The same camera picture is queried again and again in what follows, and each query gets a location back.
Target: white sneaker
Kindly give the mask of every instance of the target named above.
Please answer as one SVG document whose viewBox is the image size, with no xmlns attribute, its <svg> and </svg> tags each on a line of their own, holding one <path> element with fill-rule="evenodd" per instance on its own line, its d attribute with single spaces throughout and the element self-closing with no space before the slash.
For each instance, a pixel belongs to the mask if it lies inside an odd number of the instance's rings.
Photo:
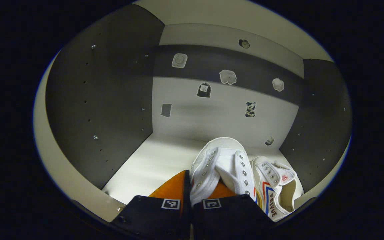
<svg viewBox="0 0 384 240">
<path fill-rule="evenodd" d="M 264 156 L 253 159 L 251 166 L 259 198 L 257 204 L 265 214 L 277 222 L 292 213 L 295 210 L 296 172 L 276 161 L 270 163 Z"/>
<path fill-rule="evenodd" d="M 208 198 L 219 179 L 235 194 L 257 201 L 254 177 L 244 147 L 233 138 L 216 138 L 199 152 L 190 170 L 192 206 Z"/>
</svg>

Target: white floor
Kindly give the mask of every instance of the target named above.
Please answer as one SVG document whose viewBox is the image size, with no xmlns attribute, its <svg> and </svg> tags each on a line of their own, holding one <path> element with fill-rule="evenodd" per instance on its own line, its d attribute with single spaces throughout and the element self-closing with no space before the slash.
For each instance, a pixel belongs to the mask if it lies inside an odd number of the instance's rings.
<svg viewBox="0 0 384 240">
<path fill-rule="evenodd" d="M 174 175 L 189 169 L 206 143 L 152 133 L 102 191 L 124 204 L 136 195 L 149 196 Z M 277 149 L 244 147 L 250 159 L 264 155 L 291 167 Z M 294 199 L 303 194 L 302 184 L 299 179 L 297 181 Z"/>
</svg>

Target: gray square sticker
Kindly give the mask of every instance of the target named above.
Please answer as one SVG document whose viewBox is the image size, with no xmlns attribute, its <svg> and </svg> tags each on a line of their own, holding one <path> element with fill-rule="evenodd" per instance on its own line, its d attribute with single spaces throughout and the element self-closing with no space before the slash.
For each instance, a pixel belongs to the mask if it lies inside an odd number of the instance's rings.
<svg viewBox="0 0 384 240">
<path fill-rule="evenodd" d="M 221 208 L 220 200 L 218 198 L 203 199 L 202 204 L 204 205 L 204 209 Z"/>
<path fill-rule="evenodd" d="M 180 200 L 179 199 L 164 199 L 163 205 L 161 206 L 161 208 L 179 210 L 180 209 Z"/>
</svg>

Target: orange foam pad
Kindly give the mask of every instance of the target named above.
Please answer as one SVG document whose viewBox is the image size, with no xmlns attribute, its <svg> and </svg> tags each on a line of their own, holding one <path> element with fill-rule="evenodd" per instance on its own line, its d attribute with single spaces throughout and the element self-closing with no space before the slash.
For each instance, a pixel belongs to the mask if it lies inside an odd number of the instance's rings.
<svg viewBox="0 0 384 240">
<path fill-rule="evenodd" d="M 183 187 L 185 180 L 186 170 L 177 173 L 174 177 L 170 178 L 162 184 L 157 190 L 149 195 L 149 197 L 166 198 L 166 199 L 180 199 L 180 215 L 183 211 Z M 222 198 L 235 196 L 236 194 L 229 190 L 220 180 L 214 189 L 213 193 L 207 199 Z"/>
</svg>

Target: canvas shoe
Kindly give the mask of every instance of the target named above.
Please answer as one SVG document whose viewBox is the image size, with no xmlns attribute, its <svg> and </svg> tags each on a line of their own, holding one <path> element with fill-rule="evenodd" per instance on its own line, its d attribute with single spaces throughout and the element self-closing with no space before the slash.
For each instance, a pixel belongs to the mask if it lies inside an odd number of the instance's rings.
<svg viewBox="0 0 384 240">
<path fill-rule="evenodd" d="M 257 204 L 268 217 L 277 222 L 294 209 L 296 172 L 267 157 L 259 156 L 251 164 L 257 189 Z"/>
<path fill-rule="evenodd" d="M 199 152 L 190 170 L 192 206 L 207 199 L 219 179 L 235 194 L 248 194 L 256 201 L 250 161 L 244 147 L 233 138 L 216 138 Z"/>
</svg>

